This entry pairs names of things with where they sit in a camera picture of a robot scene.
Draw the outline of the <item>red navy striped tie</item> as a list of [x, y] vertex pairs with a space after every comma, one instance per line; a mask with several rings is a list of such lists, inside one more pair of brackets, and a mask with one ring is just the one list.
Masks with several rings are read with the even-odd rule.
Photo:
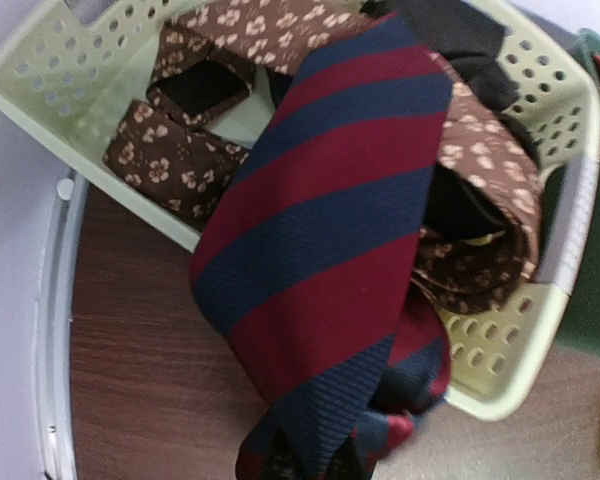
[[367, 479], [450, 379], [411, 285], [451, 81], [397, 16], [311, 53], [193, 254], [196, 304], [267, 404], [239, 479]]

